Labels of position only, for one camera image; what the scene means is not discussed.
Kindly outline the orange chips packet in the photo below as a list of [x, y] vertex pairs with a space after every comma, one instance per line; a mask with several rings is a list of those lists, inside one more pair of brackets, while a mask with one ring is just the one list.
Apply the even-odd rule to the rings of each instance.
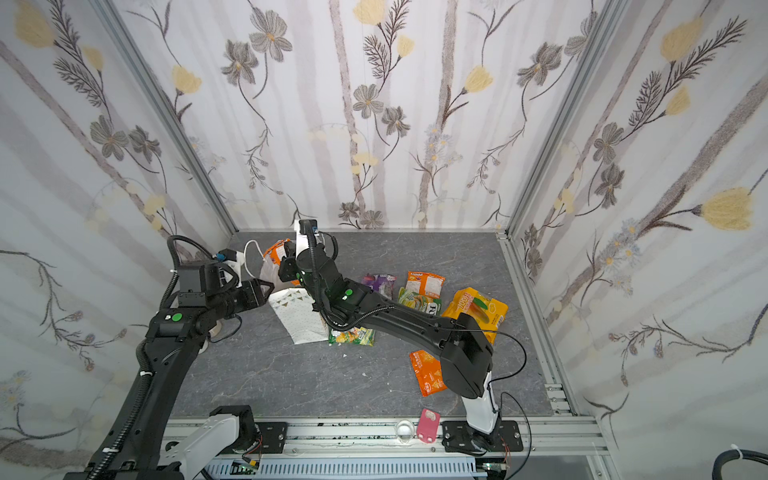
[[423, 397], [447, 389], [443, 380], [441, 365], [437, 358], [424, 350], [411, 352], [409, 358]]

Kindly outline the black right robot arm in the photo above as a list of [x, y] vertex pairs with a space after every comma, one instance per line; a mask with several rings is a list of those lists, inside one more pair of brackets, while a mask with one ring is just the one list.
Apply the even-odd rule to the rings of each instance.
[[279, 277], [297, 280], [311, 296], [313, 310], [331, 329], [373, 329], [438, 359], [443, 383], [464, 403], [469, 445], [462, 451], [480, 455], [491, 450], [501, 418], [490, 386], [493, 347], [471, 316], [438, 317], [388, 299], [344, 277], [320, 244], [298, 250], [289, 242]]

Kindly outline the green Fox's mango tea bag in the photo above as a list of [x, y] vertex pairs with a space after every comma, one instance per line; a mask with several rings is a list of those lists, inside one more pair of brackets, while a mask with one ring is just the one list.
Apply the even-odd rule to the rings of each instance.
[[333, 344], [355, 344], [362, 346], [373, 346], [375, 343], [375, 331], [364, 327], [355, 327], [347, 331], [329, 331], [328, 343]]

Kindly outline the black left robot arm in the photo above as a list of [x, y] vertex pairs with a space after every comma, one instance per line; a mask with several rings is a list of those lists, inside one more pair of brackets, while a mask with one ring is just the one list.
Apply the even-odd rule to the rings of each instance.
[[260, 279], [229, 288], [179, 289], [151, 319], [136, 348], [139, 370], [120, 412], [82, 471], [67, 479], [186, 479], [199, 470], [161, 464], [162, 438], [184, 378], [217, 321], [267, 304], [275, 285]]

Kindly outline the white paper gift bag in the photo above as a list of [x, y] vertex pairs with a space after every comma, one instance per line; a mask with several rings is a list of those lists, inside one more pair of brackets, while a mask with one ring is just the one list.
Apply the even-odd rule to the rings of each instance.
[[282, 282], [279, 279], [279, 268], [267, 267], [264, 264], [263, 254], [266, 250], [262, 250], [256, 240], [248, 240], [245, 243], [242, 268], [246, 275], [275, 284], [275, 290], [268, 303], [294, 344], [325, 341], [328, 337], [328, 327], [320, 315], [312, 310], [311, 296], [300, 287], [299, 281]]

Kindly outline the orange Savoria snack packet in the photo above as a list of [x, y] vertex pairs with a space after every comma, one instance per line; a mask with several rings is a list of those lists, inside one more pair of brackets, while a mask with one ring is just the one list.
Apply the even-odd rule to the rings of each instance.
[[295, 255], [295, 243], [290, 239], [277, 241], [263, 254], [264, 264], [267, 267], [279, 268], [284, 260]]

